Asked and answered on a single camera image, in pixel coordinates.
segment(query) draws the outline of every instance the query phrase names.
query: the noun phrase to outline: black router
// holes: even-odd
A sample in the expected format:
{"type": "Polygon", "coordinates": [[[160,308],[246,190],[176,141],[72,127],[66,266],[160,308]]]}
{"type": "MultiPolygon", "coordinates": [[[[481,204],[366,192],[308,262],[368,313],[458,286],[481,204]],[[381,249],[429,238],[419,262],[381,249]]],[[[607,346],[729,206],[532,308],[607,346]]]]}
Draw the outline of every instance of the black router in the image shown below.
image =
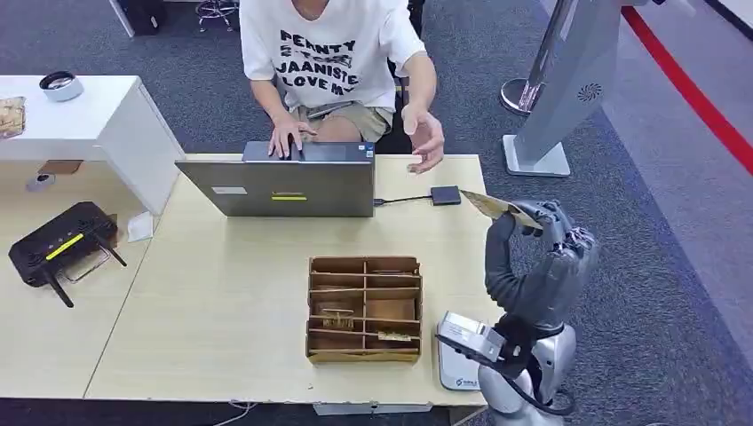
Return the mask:
{"type": "Polygon", "coordinates": [[[25,283],[31,287],[50,284],[72,308],[73,302],[55,276],[100,249],[126,266],[110,245],[117,230],[115,221],[96,204],[83,201],[13,244],[8,256],[25,283]]]}

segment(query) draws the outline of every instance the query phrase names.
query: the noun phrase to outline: red line on floor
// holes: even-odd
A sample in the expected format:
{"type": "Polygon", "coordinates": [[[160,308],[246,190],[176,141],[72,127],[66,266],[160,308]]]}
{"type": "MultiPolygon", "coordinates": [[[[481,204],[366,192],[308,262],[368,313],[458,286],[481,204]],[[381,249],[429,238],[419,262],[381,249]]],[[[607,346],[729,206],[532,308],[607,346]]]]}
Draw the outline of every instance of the red line on floor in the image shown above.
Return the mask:
{"type": "Polygon", "coordinates": [[[646,47],[667,78],[680,92],[690,107],[709,126],[709,129],[726,146],[727,150],[753,175],[753,146],[719,112],[709,98],[690,79],[678,62],[632,6],[622,8],[622,16],[633,28],[636,36],[646,47]]]}

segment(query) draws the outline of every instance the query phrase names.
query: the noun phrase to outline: white paper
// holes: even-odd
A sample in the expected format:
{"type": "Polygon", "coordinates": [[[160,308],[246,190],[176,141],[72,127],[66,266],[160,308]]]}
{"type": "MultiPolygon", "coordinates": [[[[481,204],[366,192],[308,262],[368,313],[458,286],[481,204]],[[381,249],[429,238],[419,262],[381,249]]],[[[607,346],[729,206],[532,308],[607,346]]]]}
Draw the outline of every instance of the white paper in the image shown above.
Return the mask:
{"type": "Polygon", "coordinates": [[[128,242],[152,238],[155,234],[155,218],[145,211],[128,221],[128,242]]]}
{"type": "Polygon", "coordinates": [[[213,186],[212,191],[220,195],[246,195],[246,188],[242,186],[213,186]]]}

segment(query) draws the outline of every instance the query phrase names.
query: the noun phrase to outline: printed text on t-shirt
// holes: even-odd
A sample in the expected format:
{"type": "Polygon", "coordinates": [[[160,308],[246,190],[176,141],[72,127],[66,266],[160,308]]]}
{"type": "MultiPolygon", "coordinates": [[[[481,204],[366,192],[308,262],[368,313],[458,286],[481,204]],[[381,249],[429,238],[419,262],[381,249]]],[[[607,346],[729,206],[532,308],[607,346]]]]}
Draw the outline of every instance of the printed text on t-shirt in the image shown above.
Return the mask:
{"type": "Polygon", "coordinates": [[[358,84],[358,76],[349,73],[355,40],[336,44],[316,44],[301,35],[291,34],[285,30],[280,31],[280,40],[280,55],[289,60],[284,60],[276,71],[282,82],[288,86],[309,85],[343,96],[358,84]]]}

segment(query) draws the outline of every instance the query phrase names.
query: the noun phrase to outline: light wooden desk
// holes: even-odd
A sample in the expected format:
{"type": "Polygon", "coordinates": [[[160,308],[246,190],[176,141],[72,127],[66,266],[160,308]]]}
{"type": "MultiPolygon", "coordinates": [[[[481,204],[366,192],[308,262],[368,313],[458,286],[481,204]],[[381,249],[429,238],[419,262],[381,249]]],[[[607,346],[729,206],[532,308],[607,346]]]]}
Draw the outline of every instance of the light wooden desk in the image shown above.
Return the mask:
{"type": "Polygon", "coordinates": [[[119,244],[127,268],[111,259],[78,284],[64,283],[74,309],[49,286],[24,284],[7,252],[79,201],[117,214],[122,229],[145,208],[104,162],[84,163],[47,190],[28,193],[26,180],[40,165],[0,162],[0,397],[82,398],[148,241],[119,244]]]}
{"type": "MultiPolygon", "coordinates": [[[[450,155],[417,177],[406,172],[410,162],[377,157],[377,197],[435,185],[485,193],[476,155],[450,155]]],[[[433,333],[447,310],[498,318],[484,288],[488,226],[466,200],[398,203],[369,219],[227,218],[180,177],[86,398],[485,405],[479,393],[442,388],[433,333]],[[308,258],[353,255],[421,263],[425,344],[417,363],[306,359],[308,258]]]]}

